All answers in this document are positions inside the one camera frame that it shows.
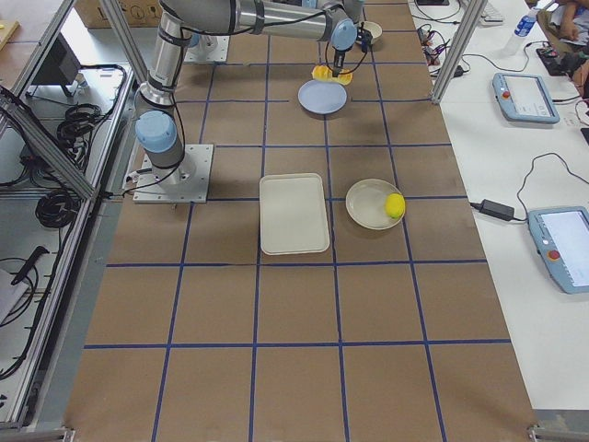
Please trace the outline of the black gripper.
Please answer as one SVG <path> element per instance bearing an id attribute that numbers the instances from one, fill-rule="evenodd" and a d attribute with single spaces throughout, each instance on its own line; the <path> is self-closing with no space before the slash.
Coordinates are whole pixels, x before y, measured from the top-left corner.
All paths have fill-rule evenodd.
<path id="1" fill-rule="evenodd" d="M 334 50 L 334 59 L 333 59 L 333 67 L 332 67 L 332 76 L 338 77 L 342 74 L 344 69 L 345 63 L 345 51 L 341 51 L 338 49 Z"/>

